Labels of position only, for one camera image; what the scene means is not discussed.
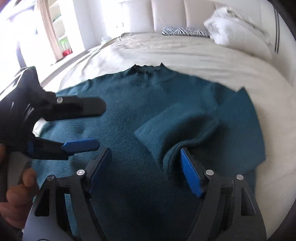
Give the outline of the person left hand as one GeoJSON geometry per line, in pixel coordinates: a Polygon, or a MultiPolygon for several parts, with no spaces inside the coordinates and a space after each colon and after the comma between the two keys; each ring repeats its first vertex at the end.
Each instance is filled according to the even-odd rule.
{"type": "Polygon", "coordinates": [[[28,168],[22,175],[22,183],[6,192],[7,201],[1,203],[4,220],[13,227],[23,229],[38,191],[37,173],[33,168],[28,168]]]}

